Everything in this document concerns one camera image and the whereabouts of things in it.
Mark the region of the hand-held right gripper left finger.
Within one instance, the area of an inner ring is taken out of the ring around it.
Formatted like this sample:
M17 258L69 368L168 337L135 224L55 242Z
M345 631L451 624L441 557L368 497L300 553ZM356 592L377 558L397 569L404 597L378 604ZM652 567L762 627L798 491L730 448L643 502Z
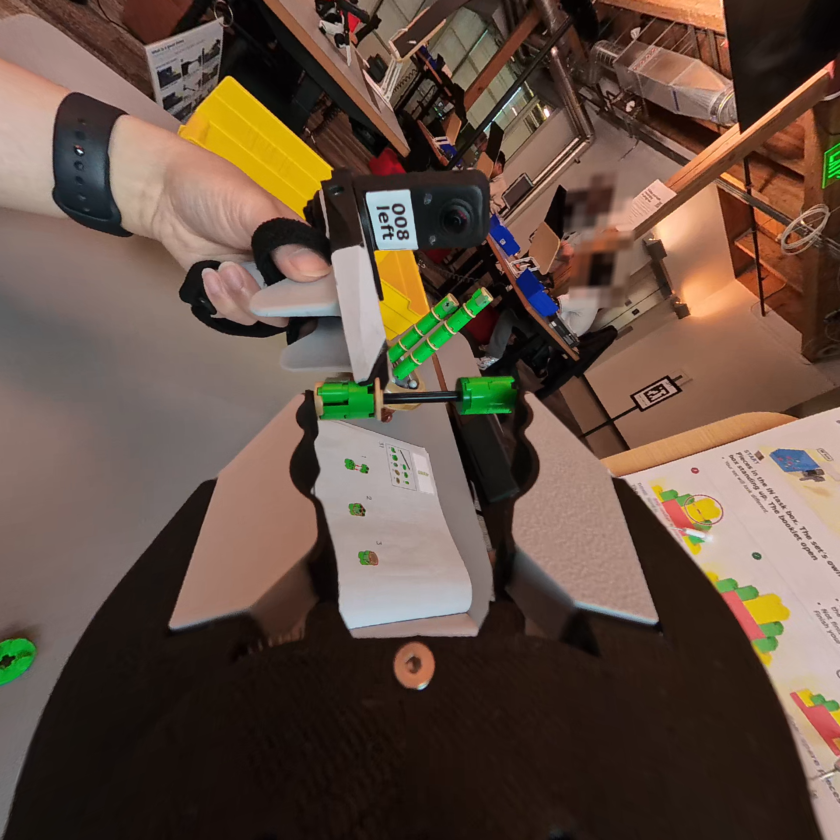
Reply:
M249 617L264 634L302 634L317 603L306 558L317 513L291 479L303 440L296 395L218 474L169 628Z

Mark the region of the green brick axle assembly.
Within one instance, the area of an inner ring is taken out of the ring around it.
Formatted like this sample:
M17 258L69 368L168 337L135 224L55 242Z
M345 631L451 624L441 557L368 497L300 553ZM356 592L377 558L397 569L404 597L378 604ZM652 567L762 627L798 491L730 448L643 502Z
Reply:
M518 388L510 376L462 377L453 391L406 390L387 392L379 380L364 385L353 381L331 381L317 385L314 405L320 419L383 420L386 409L409 409L426 404L449 404L458 415L496 415L512 412Z

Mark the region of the person's left forearm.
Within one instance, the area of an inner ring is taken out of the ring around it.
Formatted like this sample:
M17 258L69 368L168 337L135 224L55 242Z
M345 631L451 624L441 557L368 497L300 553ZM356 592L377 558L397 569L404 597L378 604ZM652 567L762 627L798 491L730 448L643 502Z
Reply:
M1 61L1 207L65 217L52 196L56 112L69 90Z

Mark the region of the grey desk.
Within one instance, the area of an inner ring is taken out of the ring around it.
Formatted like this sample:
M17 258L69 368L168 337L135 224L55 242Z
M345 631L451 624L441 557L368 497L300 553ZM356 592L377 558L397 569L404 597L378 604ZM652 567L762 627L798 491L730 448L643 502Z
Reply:
M2 210L2 820L94 613L186 496L308 383L282 338L234 338L179 299L186 268L138 234Z

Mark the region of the person's left hand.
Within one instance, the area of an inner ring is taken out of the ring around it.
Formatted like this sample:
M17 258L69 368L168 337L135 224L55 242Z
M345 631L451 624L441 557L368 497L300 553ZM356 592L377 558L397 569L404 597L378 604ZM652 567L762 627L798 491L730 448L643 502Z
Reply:
M131 116L115 122L109 159L123 228L160 242L185 269L218 261L203 272L216 318L255 324L259 285L244 268L253 234L278 217L302 218L228 161Z

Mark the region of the green brick bamboo model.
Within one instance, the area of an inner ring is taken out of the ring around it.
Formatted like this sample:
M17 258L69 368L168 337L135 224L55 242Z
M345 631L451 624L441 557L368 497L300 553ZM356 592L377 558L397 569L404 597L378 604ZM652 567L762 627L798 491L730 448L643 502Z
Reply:
M426 394L419 374L421 365L434 359L437 352L487 309L493 299L483 287L465 303L459 303L449 293L394 341L387 350L391 373L383 391L387 396L400 396L402 401L385 404L386 408L408 410L419 406L419 398Z

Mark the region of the white instruction booklet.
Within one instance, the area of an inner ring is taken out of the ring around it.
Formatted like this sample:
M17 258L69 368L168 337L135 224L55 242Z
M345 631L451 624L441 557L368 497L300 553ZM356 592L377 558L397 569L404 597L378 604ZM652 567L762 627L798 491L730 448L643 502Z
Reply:
M431 434L318 421L320 502L338 569L339 612L361 637L475 637L491 567L444 417Z

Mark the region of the long wooden table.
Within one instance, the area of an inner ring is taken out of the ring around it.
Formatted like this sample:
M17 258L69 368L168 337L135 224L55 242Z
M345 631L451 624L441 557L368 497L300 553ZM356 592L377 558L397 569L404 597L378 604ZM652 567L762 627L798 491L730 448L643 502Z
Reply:
M380 134L402 157L410 147L391 103L369 82L356 51L347 60L319 29L314 2L262 2L269 26L283 49L348 116Z

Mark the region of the small black white marker sign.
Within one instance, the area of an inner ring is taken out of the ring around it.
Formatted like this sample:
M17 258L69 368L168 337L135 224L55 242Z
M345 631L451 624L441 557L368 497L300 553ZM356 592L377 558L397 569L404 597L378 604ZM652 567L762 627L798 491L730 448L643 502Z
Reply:
M644 388L631 394L630 399L632 400L635 408L642 413L654 406L658 406L661 403L666 402L682 392L683 390L677 380L669 375L665 375L650 385L646 385Z

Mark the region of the laminated instruction sheet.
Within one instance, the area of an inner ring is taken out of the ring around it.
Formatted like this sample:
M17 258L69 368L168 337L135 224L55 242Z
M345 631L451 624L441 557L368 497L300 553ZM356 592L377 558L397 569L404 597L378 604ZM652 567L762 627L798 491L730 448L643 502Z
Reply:
M839 412L625 477L728 604L838 838Z

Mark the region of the green round plate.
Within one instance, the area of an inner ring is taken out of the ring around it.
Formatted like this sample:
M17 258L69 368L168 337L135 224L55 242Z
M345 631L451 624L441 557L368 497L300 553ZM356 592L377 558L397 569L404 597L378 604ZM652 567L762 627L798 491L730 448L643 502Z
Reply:
M25 674L35 662L37 653L35 643L25 637L2 640L0 686L8 685Z

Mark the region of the printed info sign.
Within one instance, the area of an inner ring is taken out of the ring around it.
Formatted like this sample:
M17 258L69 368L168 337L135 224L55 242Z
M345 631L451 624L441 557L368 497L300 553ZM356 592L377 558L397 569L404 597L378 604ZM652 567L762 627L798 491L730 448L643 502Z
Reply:
M224 24L216 18L145 49L154 100L181 124L219 82Z

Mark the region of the black smartwatch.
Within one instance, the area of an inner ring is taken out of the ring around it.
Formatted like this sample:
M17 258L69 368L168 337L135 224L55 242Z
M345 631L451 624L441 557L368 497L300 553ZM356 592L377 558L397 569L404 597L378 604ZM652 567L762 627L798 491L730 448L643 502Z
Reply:
M52 198L77 224L106 235L128 238L110 183L112 131L126 112L73 91L56 111L52 140Z

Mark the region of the wooden shelf unit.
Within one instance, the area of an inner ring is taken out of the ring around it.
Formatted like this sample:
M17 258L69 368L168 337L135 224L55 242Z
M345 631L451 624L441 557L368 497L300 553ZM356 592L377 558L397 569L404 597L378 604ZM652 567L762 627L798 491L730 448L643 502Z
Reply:
M817 104L717 182L735 277L759 314L797 331L810 362L839 353L839 182L822 189L839 142L838 99Z

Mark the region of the silver ventilation duct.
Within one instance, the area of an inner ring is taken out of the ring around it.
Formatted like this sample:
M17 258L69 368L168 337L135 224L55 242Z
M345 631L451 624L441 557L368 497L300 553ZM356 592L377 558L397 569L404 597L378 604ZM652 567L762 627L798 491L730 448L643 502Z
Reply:
M739 122L732 81L699 58L640 40L622 46L605 39L591 55L621 89L663 109L725 127Z

